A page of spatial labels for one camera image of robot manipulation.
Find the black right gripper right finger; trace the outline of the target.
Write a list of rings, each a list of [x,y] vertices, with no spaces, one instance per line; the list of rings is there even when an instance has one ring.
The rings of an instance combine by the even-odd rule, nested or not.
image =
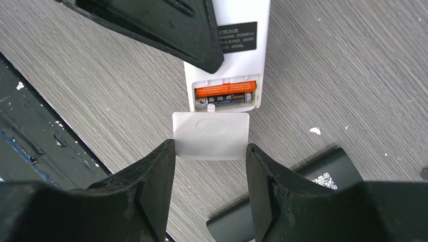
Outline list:
[[[246,173],[256,241],[427,241],[427,183],[318,185],[255,144]]]

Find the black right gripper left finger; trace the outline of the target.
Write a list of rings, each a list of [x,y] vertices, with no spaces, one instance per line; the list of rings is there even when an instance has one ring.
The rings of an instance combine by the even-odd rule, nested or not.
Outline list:
[[[176,154],[167,139],[86,189],[1,183],[1,241],[164,241]]]

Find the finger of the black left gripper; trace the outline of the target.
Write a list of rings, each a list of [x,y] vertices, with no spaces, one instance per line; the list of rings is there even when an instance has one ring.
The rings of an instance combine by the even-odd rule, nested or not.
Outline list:
[[[210,74],[224,62],[212,1],[68,0],[60,3],[105,28]]]

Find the white remote control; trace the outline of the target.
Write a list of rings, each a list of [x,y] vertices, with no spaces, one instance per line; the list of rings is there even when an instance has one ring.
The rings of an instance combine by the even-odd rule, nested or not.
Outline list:
[[[196,89],[224,84],[255,82],[248,103],[217,107],[221,112],[246,112],[259,108],[269,29],[270,1],[213,1],[213,9],[223,48],[224,62],[213,74],[184,63],[189,108],[197,106]]]

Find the black remote control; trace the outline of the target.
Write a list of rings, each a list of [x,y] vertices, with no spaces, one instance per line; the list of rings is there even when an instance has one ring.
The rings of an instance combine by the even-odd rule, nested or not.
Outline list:
[[[332,148],[316,157],[306,159],[295,165],[292,170],[318,185],[338,191],[363,181],[342,148]],[[221,209],[206,222],[206,226],[215,241],[253,241],[249,196],[246,195]]]

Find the orange battery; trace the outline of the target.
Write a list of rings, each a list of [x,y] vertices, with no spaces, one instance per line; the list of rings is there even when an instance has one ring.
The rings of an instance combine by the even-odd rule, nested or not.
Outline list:
[[[247,81],[241,83],[226,83],[217,86],[196,88],[196,97],[209,97],[218,95],[228,95],[235,93],[254,92],[256,90],[256,81]]]

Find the white battery cover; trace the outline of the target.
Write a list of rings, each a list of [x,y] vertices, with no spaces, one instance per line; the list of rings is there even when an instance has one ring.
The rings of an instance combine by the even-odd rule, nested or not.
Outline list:
[[[246,156],[250,116],[246,112],[174,112],[176,155],[194,160],[239,160]]]

